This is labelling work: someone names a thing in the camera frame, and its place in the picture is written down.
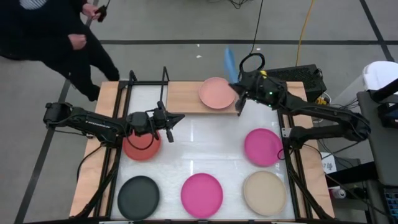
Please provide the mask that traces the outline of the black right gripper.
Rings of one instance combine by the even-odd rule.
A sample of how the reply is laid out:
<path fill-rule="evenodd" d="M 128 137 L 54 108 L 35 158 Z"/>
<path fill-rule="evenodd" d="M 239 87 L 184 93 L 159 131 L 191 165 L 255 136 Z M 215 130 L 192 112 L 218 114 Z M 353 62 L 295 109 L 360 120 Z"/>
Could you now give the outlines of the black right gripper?
<path fill-rule="evenodd" d="M 270 77 L 265 70 L 240 72 L 239 82 L 228 85 L 237 94 L 242 94 L 235 103 L 238 116 L 241 115 L 246 100 L 253 100 L 270 108 L 285 107 L 285 83 Z"/>

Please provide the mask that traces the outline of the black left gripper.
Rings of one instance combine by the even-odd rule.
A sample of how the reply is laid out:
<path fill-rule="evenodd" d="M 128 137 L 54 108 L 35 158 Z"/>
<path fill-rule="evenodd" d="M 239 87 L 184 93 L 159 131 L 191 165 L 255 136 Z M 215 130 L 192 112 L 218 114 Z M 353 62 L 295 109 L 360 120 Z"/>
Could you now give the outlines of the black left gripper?
<path fill-rule="evenodd" d="M 144 112 L 134 112 L 127 116 L 126 135 L 142 136 L 151 134 L 158 136 L 158 130 L 166 130 L 169 142 L 174 142 L 172 128 L 184 119 L 184 114 L 166 113 L 164 108 L 155 108 Z"/>

